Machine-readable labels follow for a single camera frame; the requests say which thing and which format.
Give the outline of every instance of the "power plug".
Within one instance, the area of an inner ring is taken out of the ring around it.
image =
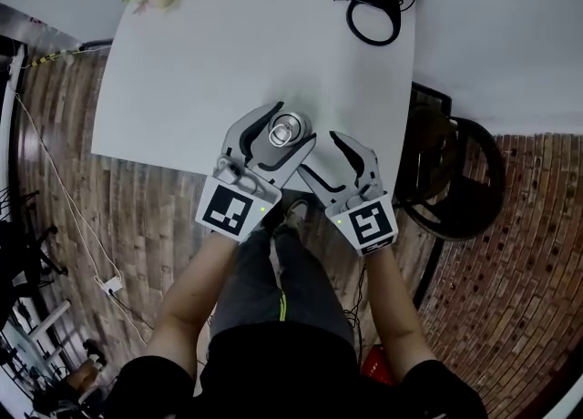
[[[121,283],[121,278],[119,278],[119,277],[113,277],[111,280],[103,283],[103,286],[102,286],[103,291],[105,291],[108,294],[113,294],[114,292],[118,292],[123,287],[124,287],[124,285]]]

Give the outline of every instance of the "person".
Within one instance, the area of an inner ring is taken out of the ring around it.
[[[353,329],[298,228],[292,205],[272,232],[238,243],[211,233],[159,308],[143,356],[127,363],[107,399],[106,419],[199,414],[384,412],[419,419],[486,418],[478,394],[435,359],[389,247],[367,255],[368,297],[392,373],[389,387],[361,376]],[[281,289],[270,262],[273,237]],[[210,324],[208,361],[193,397],[197,340]]]
[[[36,392],[33,407],[37,413],[58,419],[86,417],[79,412],[79,399],[95,384],[99,373],[107,365],[97,344],[86,340],[83,347],[87,359],[72,373],[43,392]]]

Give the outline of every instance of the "forearm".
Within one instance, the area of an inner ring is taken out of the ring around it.
[[[418,363],[434,359],[393,252],[385,247],[366,258],[374,325],[398,380]]]
[[[164,296],[157,324],[171,317],[200,329],[219,298],[237,245],[219,233],[210,234]]]

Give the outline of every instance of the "white cable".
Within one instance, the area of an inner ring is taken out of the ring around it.
[[[115,298],[111,294],[109,294],[108,291],[105,290],[105,288],[104,288],[104,282],[99,278],[99,271],[97,270],[97,264],[95,262],[95,259],[93,258],[93,255],[91,254],[91,251],[89,250],[89,247],[87,246],[87,242],[85,241],[85,238],[83,237],[83,232],[81,231],[81,228],[79,227],[79,224],[78,224],[78,221],[77,221],[77,217],[75,215],[75,212],[73,211],[73,207],[75,208],[75,211],[77,212],[77,214],[79,215],[79,217],[81,217],[81,219],[83,220],[83,222],[87,225],[87,227],[89,228],[89,230],[91,231],[91,233],[93,234],[93,236],[95,237],[95,239],[97,240],[97,243],[99,244],[99,248],[103,251],[103,253],[106,256],[107,260],[113,266],[113,268],[115,269],[116,273],[118,274],[118,278],[122,281],[123,278],[121,276],[121,271],[119,271],[119,268],[114,263],[114,261],[111,260],[111,258],[107,254],[106,249],[103,247],[103,243],[101,242],[101,239],[93,231],[93,228],[91,227],[91,225],[89,224],[89,222],[85,219],[85,217],[81,213],[81,210],[79,210],[79,207],[75,203],[75,200],[71,197],[71,194],[69,194],[69,191],[66,189],[65,183],[61,179],[61,176],[58,174],[58,169],[56,168],[55,161],[53,160],[53,157],[49,153],[48,148],[46,147],[45,141],[43,140],[43,138],[41,137],[40,133],[38,132],[38,129],[36,128],[35,121],[33,120],[32,116],[30,115],[30,113],[29,113],[28,109],[26,108],[25,104],[23,103],[22,99],[16,93],[16,91],[14,90],[14,88],[12,86],[10,86],[10,88],[15,93],[15,99],[18,100],[18,103],[20,104],[20,106],[22,107],[22,109],[25,111],[26,116],[28,117],[28,121],[30,122],[31,126],[33,127],[33,130],[35,131],[36,137],[38,138],[38,142],[39,142],[40,146],[42,147],[42,149],[45,151],[46,157],[48,158],[48,161],[51,164],[51,167],[53,167],[53,171],[56,174],[56,178],[57,178],[59,184],[61,185],[61,189],[63,190],[63,192],[65,194],[66,204],[68,205],[69,211],[71,212],[71,215],[73,216],[73,221],[75,222],[75,226],[77,228],[77,231],[79,232],[79,237],[81,238],[81,242],[83,242],[83,246],[85,247],[85,250],[87,251],[87,255],[89,256],[89,259],[91,259],[91,263],[93,263],[93,268],[95,269],[95,276],[93,277],[93,280],[99,286],[99,288],[102,291],[105,292],[105,294],[108,296],[108,298],[118,307],[118,309],[120,309],[122,311],[122,313],[124,314],[124,316],[128,320],[129,324],[134,328],[134,330],[138,334],[139,339],[144,344],[147,344],[146,340],[144,340],[144,337],[142,336],[142,334],[139,331],[138,327],[131,320],[131,318],[126,313],[126,311],[118,304],[118,302],[115,300]]]

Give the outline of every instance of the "brick-patterned floor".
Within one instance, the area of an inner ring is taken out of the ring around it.
[[[515,417],[583,336],[581,136],[504,136],[506,201],[474,240],[446,243],[421,309],[437,356]],[[471,177],[486,163],[469,153]]]

